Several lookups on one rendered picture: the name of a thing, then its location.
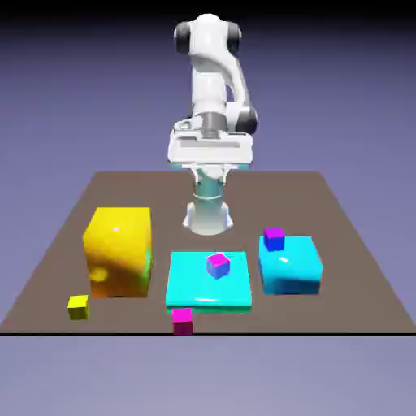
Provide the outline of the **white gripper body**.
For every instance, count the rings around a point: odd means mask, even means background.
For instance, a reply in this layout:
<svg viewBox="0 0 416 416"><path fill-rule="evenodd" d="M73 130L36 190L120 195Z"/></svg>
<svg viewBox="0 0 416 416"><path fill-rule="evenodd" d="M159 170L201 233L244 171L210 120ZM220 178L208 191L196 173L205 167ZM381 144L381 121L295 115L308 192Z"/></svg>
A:
<svg viewBox="0 0 416 416"><path fill-rule="evenodd" d="M254 139L246 133L219 132L219 138L202 137L201 130L172 130L167 159L174 164L249 165Z"/></svg>

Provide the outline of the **small purple cube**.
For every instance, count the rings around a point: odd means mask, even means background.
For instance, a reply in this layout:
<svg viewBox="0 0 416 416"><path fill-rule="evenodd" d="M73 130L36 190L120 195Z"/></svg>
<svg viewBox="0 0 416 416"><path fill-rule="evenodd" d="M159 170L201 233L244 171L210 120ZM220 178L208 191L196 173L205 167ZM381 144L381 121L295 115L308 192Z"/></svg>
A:
<svg viewBox="0 0 416 416"><path fill-rule="evenodd" d="M281 227L265 227L263 241L268 251L284 250L285 232Z"/></svg>
<svg viewBox="0 0 416 416"><path fill-rule="evenodd" d="M216 280L230 271L230 259L224 253L213 253L206 259L207 272Z"/></svg>

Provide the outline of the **small magenta cube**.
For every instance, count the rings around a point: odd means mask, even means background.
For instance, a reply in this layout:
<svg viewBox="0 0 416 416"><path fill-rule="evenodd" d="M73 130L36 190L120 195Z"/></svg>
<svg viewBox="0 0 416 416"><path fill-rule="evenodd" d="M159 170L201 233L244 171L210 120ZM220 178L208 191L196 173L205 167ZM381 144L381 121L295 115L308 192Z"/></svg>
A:
<svg viewBox="0 0 416 416"><path fill-rule="evenodd" d="M193 312L191 308L175 308L172 310L173 333L175 336L193 334Z"/></svg>

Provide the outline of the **small yellow cube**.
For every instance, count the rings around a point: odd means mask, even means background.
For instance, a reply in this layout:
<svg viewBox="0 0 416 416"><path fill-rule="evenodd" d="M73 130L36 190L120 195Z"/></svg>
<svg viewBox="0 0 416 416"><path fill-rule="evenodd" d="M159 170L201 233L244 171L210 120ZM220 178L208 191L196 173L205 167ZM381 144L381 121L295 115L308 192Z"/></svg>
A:
<svg viewBox="0 0 416 416"><path fill-rule="evenodd" d="M89 318L89 295L70 296L67 303L67 312L71 321L86 320Z"/></svg>

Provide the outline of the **large flat cyan box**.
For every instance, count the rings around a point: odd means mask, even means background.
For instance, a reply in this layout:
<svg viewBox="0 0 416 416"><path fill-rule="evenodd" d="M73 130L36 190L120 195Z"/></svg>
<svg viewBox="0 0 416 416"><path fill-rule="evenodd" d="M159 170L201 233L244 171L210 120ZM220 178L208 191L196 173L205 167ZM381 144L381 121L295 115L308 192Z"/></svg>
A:
<svg viewBox="0 0 416 416"><path fill-rule="evenodd" d="M167 310L192 308L196 313L248 313L252 290L244 252L223 253L230 271L220 279L206 269L206 259L215 252L173 252L167 280Z"/></svg>

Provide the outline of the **large yellow box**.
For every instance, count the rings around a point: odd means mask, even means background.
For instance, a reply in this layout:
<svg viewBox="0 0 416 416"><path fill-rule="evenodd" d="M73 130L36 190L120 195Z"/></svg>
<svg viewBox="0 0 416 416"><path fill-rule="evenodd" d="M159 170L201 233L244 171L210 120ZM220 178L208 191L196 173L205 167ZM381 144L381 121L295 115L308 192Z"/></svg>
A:
<svg viewBox="0 0 416 416"><path fill-rule="evenodd" d="M93 297L147 296L153 261L149 207L98 207L82 240Z"/></svg>

